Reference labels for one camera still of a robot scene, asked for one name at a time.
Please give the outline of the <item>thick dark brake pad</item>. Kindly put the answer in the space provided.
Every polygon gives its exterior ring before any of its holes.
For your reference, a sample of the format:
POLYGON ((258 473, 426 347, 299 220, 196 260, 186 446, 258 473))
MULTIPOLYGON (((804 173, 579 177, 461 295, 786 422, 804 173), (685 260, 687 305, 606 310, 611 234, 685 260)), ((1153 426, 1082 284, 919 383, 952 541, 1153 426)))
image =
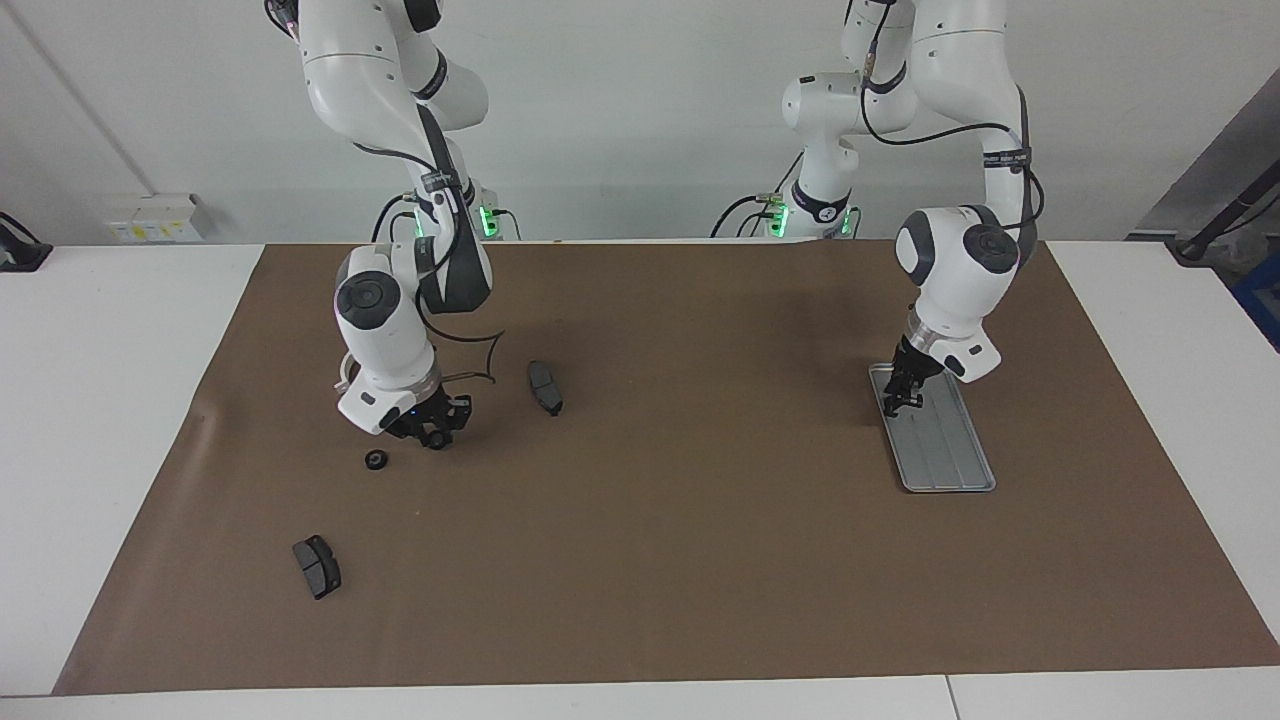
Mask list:
POLYGON ((314 600, 324 600, 342 587, 337 556, 323 537, 310 536, 291 550, 314 600))

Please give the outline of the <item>brown paper mat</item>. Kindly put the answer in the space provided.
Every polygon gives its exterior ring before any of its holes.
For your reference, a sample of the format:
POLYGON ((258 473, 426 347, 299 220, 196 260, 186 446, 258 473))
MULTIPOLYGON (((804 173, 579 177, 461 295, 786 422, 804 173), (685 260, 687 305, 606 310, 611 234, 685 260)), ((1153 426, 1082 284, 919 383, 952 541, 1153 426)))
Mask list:
POLYGON ((262 252, 58 694, 1280 665, 1046 249, 964 389, 978 495, 900 486, 886 242, 494 246, 444 325, 504 332, 498 380, 439 452, 337 410, 346 254, 262 252))

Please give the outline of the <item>white wall socket box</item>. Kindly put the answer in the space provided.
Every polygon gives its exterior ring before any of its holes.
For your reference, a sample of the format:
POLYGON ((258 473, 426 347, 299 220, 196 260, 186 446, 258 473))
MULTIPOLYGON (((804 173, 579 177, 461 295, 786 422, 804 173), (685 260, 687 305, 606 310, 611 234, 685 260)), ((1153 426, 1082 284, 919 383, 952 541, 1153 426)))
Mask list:
POLYGON ((119 243, 202 243, 214 233, 193 193, 106 196, 102 225, 119 243))

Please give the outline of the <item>silver metal tray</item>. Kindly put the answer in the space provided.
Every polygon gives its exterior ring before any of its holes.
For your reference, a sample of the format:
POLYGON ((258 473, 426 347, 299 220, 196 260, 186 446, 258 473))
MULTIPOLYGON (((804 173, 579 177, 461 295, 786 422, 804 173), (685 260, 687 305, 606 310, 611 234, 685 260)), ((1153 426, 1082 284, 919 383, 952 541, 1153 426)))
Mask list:
POLYGON ((996 487, 963 398, 945 373, 929 380, 920 407, 882 416, 893 465, 911 493, 984 493, 996 487))

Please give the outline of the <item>grey slanted metal panel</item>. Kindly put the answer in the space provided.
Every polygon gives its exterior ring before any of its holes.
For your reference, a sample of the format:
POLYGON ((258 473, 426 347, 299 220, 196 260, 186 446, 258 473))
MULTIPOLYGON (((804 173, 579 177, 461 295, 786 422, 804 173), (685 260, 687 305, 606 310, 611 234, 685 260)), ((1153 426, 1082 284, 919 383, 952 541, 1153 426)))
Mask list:
POLYGON ((1128 236, 1192 236, 1280 159, 1280 76, 1239 110, 1128 236))

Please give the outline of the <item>thin dark brake pad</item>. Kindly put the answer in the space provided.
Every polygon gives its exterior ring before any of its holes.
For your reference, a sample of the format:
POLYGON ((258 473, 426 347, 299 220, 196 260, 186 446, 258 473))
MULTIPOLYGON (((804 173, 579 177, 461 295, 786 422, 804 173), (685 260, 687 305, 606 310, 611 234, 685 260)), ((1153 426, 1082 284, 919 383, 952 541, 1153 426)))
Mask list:
POLYGON ((550 416, 559 416, 564 398, 550 366, 544 361, 532 360, 527 365, 527 380, 539 407, 550 416))

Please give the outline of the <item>black clamp mount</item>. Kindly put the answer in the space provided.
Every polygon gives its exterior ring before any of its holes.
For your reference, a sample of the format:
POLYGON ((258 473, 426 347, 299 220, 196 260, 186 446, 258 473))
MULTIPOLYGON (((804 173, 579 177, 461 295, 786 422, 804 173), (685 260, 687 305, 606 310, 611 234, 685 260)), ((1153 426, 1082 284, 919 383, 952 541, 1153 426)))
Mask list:
POLYGON ((14 217, 0 211, 0 273, 36 272, 52 250, 14 217))

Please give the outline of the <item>black metal pole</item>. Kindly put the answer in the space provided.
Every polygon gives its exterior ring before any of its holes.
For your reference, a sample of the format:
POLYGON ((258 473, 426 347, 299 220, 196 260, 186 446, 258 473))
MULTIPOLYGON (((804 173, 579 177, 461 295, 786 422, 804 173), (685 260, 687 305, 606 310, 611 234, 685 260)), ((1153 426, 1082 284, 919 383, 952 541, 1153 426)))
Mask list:
POLYGON ((1189 238, 1176 240, 1171 255, 1184 266, 1196 266, 1204 259, 1213 241, 1256 223, 1276 206, 1280 206, 1280 183, 1271 184, 1265 190, 1245 190, 1202 229, 1189 238))

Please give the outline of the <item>blue crate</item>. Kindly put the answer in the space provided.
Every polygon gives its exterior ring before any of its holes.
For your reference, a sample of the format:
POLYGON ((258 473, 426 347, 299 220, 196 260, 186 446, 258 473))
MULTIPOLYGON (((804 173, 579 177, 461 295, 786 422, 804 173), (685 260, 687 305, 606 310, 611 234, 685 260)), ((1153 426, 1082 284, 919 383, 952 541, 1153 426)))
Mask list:
POLYGON ((1280 354, 1280 251, 1267 256, 1234 283, 1230 292, 1260 333, 1280 354))

